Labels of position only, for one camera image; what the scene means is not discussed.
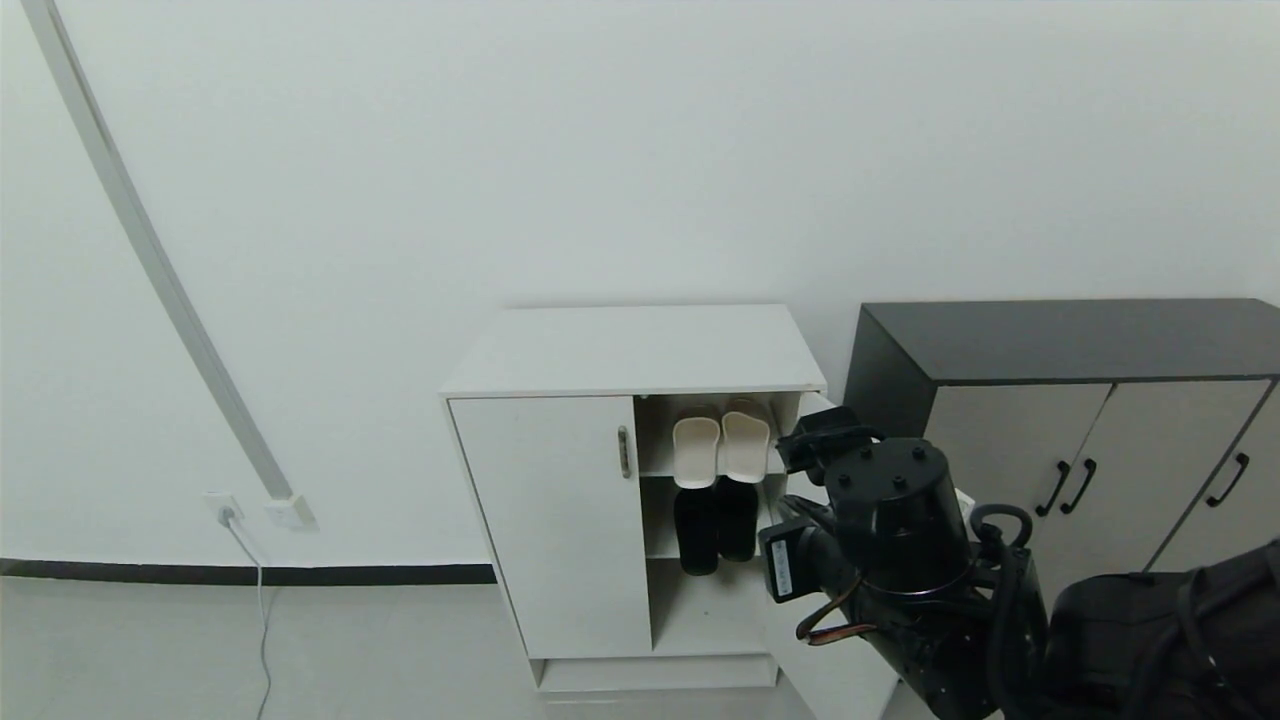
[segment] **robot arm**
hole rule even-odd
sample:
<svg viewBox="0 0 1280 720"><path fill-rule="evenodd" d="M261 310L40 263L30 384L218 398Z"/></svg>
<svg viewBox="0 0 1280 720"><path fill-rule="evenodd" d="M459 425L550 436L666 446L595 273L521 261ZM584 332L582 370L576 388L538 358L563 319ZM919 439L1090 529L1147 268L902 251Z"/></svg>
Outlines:
<svg viewBox="0 0 1280 720"><path fill-rule="evenodd" d="M883 438L846 407L806 415L778 450L788 473L827 488L829 505L783 498L785 521L760 533L769 592L777 602L823 592L847 619L799 635L861 637L942 720L1057 711L1038 692L1047 620L1025 512L978 507L970 542L946 456L923 439ZM996 514L1019 518L1016 538L984 523Z"/></svg>

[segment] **cabinet top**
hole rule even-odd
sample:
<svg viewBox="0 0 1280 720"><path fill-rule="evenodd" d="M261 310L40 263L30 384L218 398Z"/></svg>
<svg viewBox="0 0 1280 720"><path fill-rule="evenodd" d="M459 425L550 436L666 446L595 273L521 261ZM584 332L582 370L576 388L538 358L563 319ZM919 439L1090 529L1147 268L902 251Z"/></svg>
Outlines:
<svg viewBox="0 0 1280 720"><path fill-rule="evenodd" d="M934 382L1116 382L1280 375L1280 310L1260 300L874 302Z"/></svg>
<svg viewBox="0 0 1280 720"><path fill-rule="evenodd" d="M444 397L824 391L785 305L504 310Z"/></svg>

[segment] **white shoe cabinet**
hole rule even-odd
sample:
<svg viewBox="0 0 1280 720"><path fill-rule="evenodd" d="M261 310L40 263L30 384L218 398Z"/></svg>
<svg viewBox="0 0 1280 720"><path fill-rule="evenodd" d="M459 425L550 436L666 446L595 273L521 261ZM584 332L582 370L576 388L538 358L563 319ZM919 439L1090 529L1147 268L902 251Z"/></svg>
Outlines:
<svg viewBox="0 0 1280 720"><path fill-rule="evenodd" d="M819 720L879 717L896 676L870 646L794 637L826 598L774 605L759 557L685 575L671 518L682 407L750 397L786 433L826 387L782 305L497 316L442 397L539 689L762 687L781 667ZM826 501L776 454L769 473L759 528L785 492Z"/></svg>

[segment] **cabinet door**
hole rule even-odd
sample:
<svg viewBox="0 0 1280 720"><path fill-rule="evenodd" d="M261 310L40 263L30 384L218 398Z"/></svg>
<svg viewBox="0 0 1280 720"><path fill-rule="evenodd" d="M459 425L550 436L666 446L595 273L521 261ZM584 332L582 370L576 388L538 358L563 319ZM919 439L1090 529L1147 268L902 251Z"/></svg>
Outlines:
<svg viewBox="0 0 1280 720"><path fill-rule="evenodd" d="M1110 389L1110 384L942 387L924 438L946 454L951 480L978 505L1016 505L1038 520L1037 505L1047 511Z"/></svg>
<svg viewBox="0 0 1280 720"><path fill-rule="evenodd" d="M1280 536L1280 395L1275 391L1226 454L1204 495L1156 560L1157 571L1189 570Z"/></svg>
<svg viewBox="0 0 1280 720"><path fill-rule="evenodd" d="M787 493L827 503L827 491L814 487L804 473L787 478ZM812 594L777 605L762 585L764 647L787 674L796 693L817 720L879 720L897 674L867 641L850 638L826 647L796 639L796 625L827 602ZM828 621L844 621L832 615Z"/></svg>
<svg viewBox="0 0 1280 720"><path fill-rule="evenodd" d="M652 652L631 397L449 409L529 656Z"/></svg>
<svg viewBox="0 0 1280 720"><path fill-rule="evenodd" d="M1070 583L1142 570L1258 404L1266 380L1115 388L1034 544L1046 603Z"/></svg>

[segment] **white slipper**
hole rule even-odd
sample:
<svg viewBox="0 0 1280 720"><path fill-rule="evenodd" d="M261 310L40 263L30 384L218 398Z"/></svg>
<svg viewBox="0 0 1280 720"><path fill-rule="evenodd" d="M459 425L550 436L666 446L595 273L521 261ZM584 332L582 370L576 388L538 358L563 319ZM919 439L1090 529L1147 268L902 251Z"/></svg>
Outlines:
<svg viewBox="0 0 1280 720"><path fill-rule="evenodd" d="M709 488L716 484L716 446L719 423L710 405L690 407L680 414L671 428L672 474L685 489Z"/></svg>
<svg viewBox="0 0 1280 720"><path fill-rule="evenodd" d="M739 397L728 402L721 419L724 427L724 468L731 480L756 484L769 469L769 442L773 423L769 411L754 400Z"/></svg>

